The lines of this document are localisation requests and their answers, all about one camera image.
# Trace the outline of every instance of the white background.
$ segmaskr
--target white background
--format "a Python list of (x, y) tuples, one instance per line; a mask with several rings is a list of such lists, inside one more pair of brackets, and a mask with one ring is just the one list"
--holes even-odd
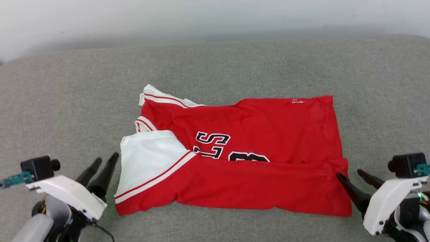
[(430, 37), (429, 25), (430, 0), (0, 0), (0, 61), (134, 45)]

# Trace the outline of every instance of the jersey number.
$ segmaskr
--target jersey number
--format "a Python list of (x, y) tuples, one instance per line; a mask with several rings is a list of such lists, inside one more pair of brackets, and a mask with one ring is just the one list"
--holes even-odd
[[(202, 152), (202, 150), (198, 146), (193, 146), (193, 151), (195, 153), (200, 153), (202, 156), (212, 157), (213, 159), (219, 159), (221, 157), (222, 151), (224, 150), (225, 145), (227, 145), (230, 140), (230, 135), (224, 133), (212, 133), (208, 134), (205, 132), (197, 132), (196, 140), (203, 144), (211, 144), (215, 143), (216, 145), (222, 146), (212, 146), (213, 152)], [(230, 161), (240, 161), (240, 160), (248, 160), (248, 161), (266, 161), (270, 162), (264, 155), (257, 155), (255, 153), (245, 153), (245, 152), (231, 152), (228, 156), (228, 160)]]

